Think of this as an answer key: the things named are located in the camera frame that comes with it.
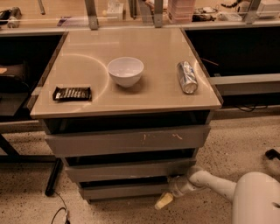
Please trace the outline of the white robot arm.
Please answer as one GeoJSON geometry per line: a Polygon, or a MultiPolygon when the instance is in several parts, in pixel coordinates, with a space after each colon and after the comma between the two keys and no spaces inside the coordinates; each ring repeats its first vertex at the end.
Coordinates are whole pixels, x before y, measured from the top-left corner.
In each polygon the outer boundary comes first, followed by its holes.
{"type": "Polygon", "coordinates": [[[169,180],[155,208],[162,209],[175,198],[204,188],[232,204],[231,224],[280,224],[280,183],[257,171],[246,173],[233,182],[192,166],[185,175],[169,180]]]}

